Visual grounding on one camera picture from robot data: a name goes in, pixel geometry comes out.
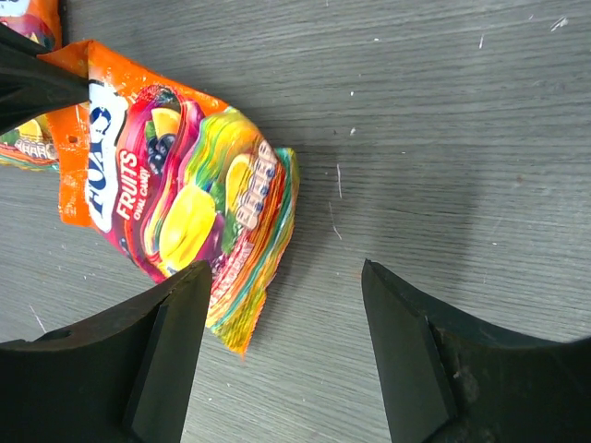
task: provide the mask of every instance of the chewy candy package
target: chewy candy package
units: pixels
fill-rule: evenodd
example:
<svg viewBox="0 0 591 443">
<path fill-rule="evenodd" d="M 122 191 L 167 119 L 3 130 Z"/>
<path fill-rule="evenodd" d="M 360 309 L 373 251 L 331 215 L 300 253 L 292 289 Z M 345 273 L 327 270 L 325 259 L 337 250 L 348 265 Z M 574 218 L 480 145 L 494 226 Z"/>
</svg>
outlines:
<svg viewBox="0 0 591 443">
<path fill-rule="evenodd" d="M 62 44 L 58 0 L 0 0 L 0 23 L 44 46 Z M 57 169 L 57 153 L 44 115 L 0 135 L 0 164 Z"/>
<path fill-rule="evenodd" d="M 244 353 L 294 228 L 295 154 L 98 42 L 42 58 L 79 75 L 88 63 L 90 103 L 49 114 L 62 220 L 93 226 L 156 282 L 207 260 L 207 326 Z"/>
</svg>

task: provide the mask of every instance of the plastic wrapper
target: plastic wrapper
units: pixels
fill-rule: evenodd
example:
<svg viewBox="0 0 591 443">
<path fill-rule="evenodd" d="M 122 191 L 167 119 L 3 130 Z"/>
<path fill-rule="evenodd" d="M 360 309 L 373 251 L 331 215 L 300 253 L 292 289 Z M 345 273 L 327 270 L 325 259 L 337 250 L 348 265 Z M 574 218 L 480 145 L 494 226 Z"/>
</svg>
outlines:
<svg viewBox="0 0 591 443">
<path fill-rule="evenodd" d="M 58 0 L 0 1 L 0 23 L 44 46 L 61 47 Z M 0 135 L 0 164 L 23 169 L 57 169 L 57 152 L 42 115 Z"/>
<path fill-rule="evenodd" d="M 294 228 L 295 154 L 100 43 L 42 58 L 90 79 L 90 103 L 48 114 L 62 220 L 93 226 L 156 282 L 207 260 L 207 326 L 244 353 Z"/>
</svg>

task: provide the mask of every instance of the lemon image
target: lemon image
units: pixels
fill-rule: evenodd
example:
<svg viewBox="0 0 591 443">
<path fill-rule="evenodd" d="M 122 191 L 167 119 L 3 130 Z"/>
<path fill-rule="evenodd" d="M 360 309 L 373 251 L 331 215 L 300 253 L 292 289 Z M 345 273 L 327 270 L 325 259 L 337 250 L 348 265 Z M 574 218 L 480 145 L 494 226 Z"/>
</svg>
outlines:
<svg viewBox="0 0 591 443">
<path fill-rule="evenodd" d="M 161 138 L 166 134 L 176 136 L 181 125 L 181 114 L 173 109 L 154 108 L 151 110 L 151 119 L 156 129 L 156 137 Z"/>
<path fill-rule="evenodd" d="M 235 212 L 239 198 L 248 189 L 248 180 L 252 176 L 252 167 L 250 166 L 251 156 L 249 154 L 236 155 L 230 168 L 228 175 L 225 177 L 225 211 Z"/>
<path fill-rule="evenodd" d="M 21 138 L 26 138 L 30 141 L 43 141 L 43 131 L 36 120 L 29 120 L 27 123 L 19 126 L 18 132 Z"/>
<path fill-rule="evenodd" d="M 195 185 L 185 186 L 175 198 L 160 231 L 160 257 L 176 270 L 188 266 L 205 243 L 215 221 L 213 198 Z"/>
</svg>

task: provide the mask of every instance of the blueberry image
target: blueberry image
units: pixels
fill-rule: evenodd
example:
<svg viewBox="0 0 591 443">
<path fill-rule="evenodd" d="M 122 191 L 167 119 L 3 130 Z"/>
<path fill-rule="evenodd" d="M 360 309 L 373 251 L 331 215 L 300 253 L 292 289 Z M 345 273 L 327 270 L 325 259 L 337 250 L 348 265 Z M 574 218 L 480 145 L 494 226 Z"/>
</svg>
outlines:
<svg viewBox="0 0 591 443">
<path fill-rule="evenodd" d="M 154 154 L 150 157 L 149 160 L 150 169 L 153 174 L 162 175 L 163 173 L 163 166 L 164 166 L 164 159 L 163 156 L 160 154 Z"/>
<path fill-rule="evenodd" d="M 162 136 L 160 140 L 158 140 L 156 150 L 158 150 L 158 152 L 160 152 L 162 156 L 166 158 L 168 152 L 170 152 L 170 148 L 173 146 L 173 143 L 175 143 L 175 136 L 172 134 L 166 134 Z"/>
<path fill-rule="evenodd" d="M 162 106 L 168 103 L 178 103 L 178 99 L 169 89 L 163 89 L 158 95 L 158 103 Z"/>
<path fill-rule="evenodd" d="M 151 157 L 156 153 L 156 146 L 158 145 L 158 139 L 156 137 L 148 140 L 148 156 Z"/>
</svg>

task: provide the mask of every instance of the wood grain surface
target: wood grain surface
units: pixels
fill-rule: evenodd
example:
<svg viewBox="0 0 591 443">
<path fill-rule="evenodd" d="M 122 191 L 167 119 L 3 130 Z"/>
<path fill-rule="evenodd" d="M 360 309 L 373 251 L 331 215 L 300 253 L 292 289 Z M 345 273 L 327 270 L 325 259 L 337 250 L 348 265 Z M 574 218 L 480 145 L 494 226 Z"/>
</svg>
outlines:
<svg viewBox="0 0 591 443">
<path fill-rule="evenodd" d="M 67 14 L 71 40 L 225 99 L 300 160 L 294 238 L 247 359 L 206 334 L 185 442 L 388 441 L 365 257 L 503 327 L 591 333 L 588 2 L 71 0 Z M 42 332 L 32 310 L 53 329 L 151 284 L 60 223 L 57 185 L 0 169 L 2 341 Z"/>
</svg>

